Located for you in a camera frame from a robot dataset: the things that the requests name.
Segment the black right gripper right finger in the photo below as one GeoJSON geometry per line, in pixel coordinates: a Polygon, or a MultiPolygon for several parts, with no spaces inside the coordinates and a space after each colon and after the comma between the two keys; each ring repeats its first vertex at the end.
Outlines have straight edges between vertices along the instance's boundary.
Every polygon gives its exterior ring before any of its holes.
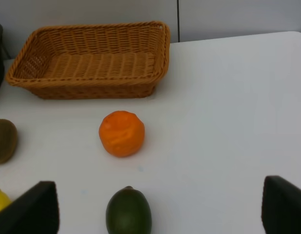
{"type": "Polygon", "coordinates": [[[301,189],[278,175],[266,176],[261,220],[267,234],[301,234],[301,189]]]}

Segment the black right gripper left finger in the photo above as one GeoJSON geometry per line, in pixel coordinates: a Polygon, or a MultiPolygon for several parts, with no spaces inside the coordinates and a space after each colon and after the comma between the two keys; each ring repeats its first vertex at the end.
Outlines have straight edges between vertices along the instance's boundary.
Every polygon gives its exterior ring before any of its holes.
{"type": "Polygon", "coordinates": [[[57,234],[59,226],[53,181],[40,181],[0,211],[0,234],[57,234]]]}

